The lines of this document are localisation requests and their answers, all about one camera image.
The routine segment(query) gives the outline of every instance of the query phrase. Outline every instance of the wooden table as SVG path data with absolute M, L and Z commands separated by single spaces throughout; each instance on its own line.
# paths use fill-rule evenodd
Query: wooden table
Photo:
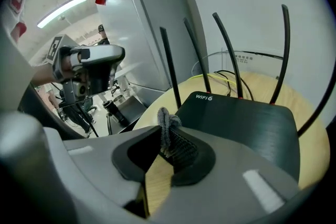
M 229 80 L 235 81 L 234 75 L 224 73 Z M 242 72 L 241 77 L 250 87 L 254 99 L 259 102 L 268 103 L 271 99 L 277 80 L 261 74 Z M 228 93 L 227 83 L 221 79 L 209 77 L 212 93 L 226 95 Z M 190 93 L 204 91 L 203 78 L 194 78 L 184 81 L 178 85 L 181 102 L 183 103 Z M 243 84 L 244 98 L 250 99 L 249 93 Z M 277 105 L 288 107 L 295 119 L 299 129 L 313 113 L 308 100 L 287 85 L 282 85 Z M 160 96 L 141 116 L 134 129 L 150 125 L 157 125 L 156 114 L 160 107 L 166 107 L 171 114 L 177 111 L 173 89 L 170 89 Z M 300 143 L 300 178 L 301 189 L 319 181 L 326 173 L 329 160 L 330 148 L 327 132 L 321 121 L 317 119 L 313 125 L 299 139 Z M 170 191 L 170 178 L 173 175 L 173 167 L 163 158 L 158 156 L 149 171 L 146 173 L 146 190 L 148 194 L 149 210 L 153 213 L 155 209 L 165 200 Z

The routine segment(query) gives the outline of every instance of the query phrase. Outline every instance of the silver refrigerator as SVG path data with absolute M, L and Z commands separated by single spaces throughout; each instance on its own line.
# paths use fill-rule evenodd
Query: silver refrigerator
M 111 44 L 125 48 L 121 68 L 144 105 L 172 85 L 160 26 L 167 29 L 178 83 L 191 76 L 197 57 L 182 21 L 192 24 L 186 0 L 106 0 L 97 8 Z

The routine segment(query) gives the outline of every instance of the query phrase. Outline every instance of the ceiling light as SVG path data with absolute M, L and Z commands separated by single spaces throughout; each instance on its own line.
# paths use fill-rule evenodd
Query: ceiling light
M 41 21 L 38 22 L 37 27 L 43 28 L 47 24 L 49 24 L 53 19 L 55 19 L 57 16 L 62 14 L 63 12 L 67 11 L 68 9 L 84 2 L 86 0 L 69 0 L 68 2 L 65 2 L 60 7 L 56 8 L 54 11 L 52 11 L 50 14 L 45 16 Z

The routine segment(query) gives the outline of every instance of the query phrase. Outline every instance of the wifi router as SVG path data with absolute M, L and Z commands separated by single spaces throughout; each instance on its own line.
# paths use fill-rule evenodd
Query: wifi router
M 288 108 L 193 92 L 176 115 L 183 127 L 244 144 L 299 181 L 299 139 Z
M 321 113 L 336 83 L 336 62 L 324 96 L 310 119 L 297 131 L 293 114 L 284 106 L 275 105 L 285 77 L 290 47 L 289 13 L 286 5 L 282 5 L 285 26 L 285 46 L 279 79 L 269 104 L 245 100 L 239 74 L 238 64 L 229 36 L 217 13 L 213 17 L 224 38 L 236 76 L 238 98 L 212 94 L 203 58 L 198 50 L 196 38 L 189 22 L 183 22 L 190 35 L 198 61 L 200 62 L 205 92 L 193 92 L 181 106 L 179 89 L 171 57 L 166 29 L 160 27 L 164 49 L 166 52 L 169 72 L 176 99 L 177 112 L 183 127 L 203 133 L 233 140 L 246 145 L 260 156 L 280 167 L 296 181 L 300 173 L 299 137 L 309 128 Z M 239 166 L 243 156 L 234 156 L 233 165 Z

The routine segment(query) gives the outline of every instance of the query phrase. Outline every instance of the router antenna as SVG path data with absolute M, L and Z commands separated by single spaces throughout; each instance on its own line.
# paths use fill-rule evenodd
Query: router antenna
M 236 74 L 236 84 L 237 84 L 237 95 L 238 95 L 238 98 L 243 98 L 243 87 L 241 85 L 241 79 L 240 79 L 240 74 L 239 74 L 239 69 L 238 69 L 238 64 L 237 64 L 237 60 L 236 60 L 236 57 L 235 57 L 235 53 L 233 51 L 233 48 L 232 48 L 232 44 L 231 44 L 231 41 L 229 39 L 229 36 L 227 35 L 227 32 L 224 28 L 224 25 L 222 23 L 222 21 L 220 20 L 218 14 L 215 12 L 213 15 L 212 15 L 220 29 L 220 32 L 222 33 L 222 36 L 225 40 L 225 43 L 226 43 L 226 47 L 229 51 L 229 54 L 230 54 L 230 58 L 231 58 L 231 62 L 232 62 L 232 65 L 233 65 L 233 69 L 235 71 L 235 74 Z
M 289 24 L 289 13 L 288 13 L 288 7 L 286 5 L 282 5 L 282 13 L 284 15 L 284 25 L 285 25 L 285 48 L 284 48 L 284 53 L 283 53 L 283 60 L 282 60 L 282 65 L 281 65 L 281 71 L 280 71 L 280 76 L 278 79 L 278 83 L 275 87 L 273 96 L 271 98 L 271 101 L 269 102 L 270 104 L 275 104 L 277 101 L 277 98 L 279 96 L 281 86 L 283 83 L 283 79 L 285 77 L 286 69 L 287 69 L 287 64 L 288 64 L 288 57 L 289 57 L 289 47 L 290 47 L 290 24 Z
M 313 114 L 310 116 L 310 118 L 306 121 L 306 123 L 298 130 L 298 136 L 300 137 L 308 128 L 313 124 L 313 122 L 317 119 L 317 117 L 320 115 L 321 111 L 323 110 L 324 106 L 326 105 L 334 87 L 336 84 L 336 61 L 334 63 L 334 70 L 332 72 L 329 84 L 327 86 L 327 89 L 322 97 L 321 102 L 313 112 Z
M 204 62 L 203 62 L 201 53 L 200 53 L 200 51 L 198 49 L 198 44 L 197 44 L 196 38 L 195 38 L 194 33 L 193 33 L 192 29 L 191 29 L 191 26 L 190 26 L 190 24 L 188 22 L 188 19 L 184 18 L 183 22 L 184 22 L 185 27 L 187 28 L 187 31 L 188 31 L 189 36 L 190 36 L 190 39 L 191 39 L 191 41 L 192 41 L 192 43 L 194 45 L 194 49 L 195 49 L 198 61 L 200 62 L 199 65 L 201 66 L 202 75 L 203 75 L 203 78 L 204 78 L 205 89 L 206 89 L 206 91 L 208 93 L 211 93 L 209 78 L 208 78 L 207 72 L 206 72 L 205 67 L 204 67 Z
M 163 27 L 160 27 L 160 32 L 161 32 L 164 50 L 166 52 L 169 73 L 170 73 L 170 77 L 172 80 L 172 85 L 173 85 L 173 90 L 174 90 L 174 95 L 175 95 L 175 101 L 176 101 L 177 109 L 179 109 L 181 107 L 181 98 L 180 98 L 180 93 L 178 91 L 179 87 L 177 85 L 177 79 L 176 79 L 176 74 L 175 74 L 175 69 L 174 69 L 172 53 L 170 51 L 167 30 Z

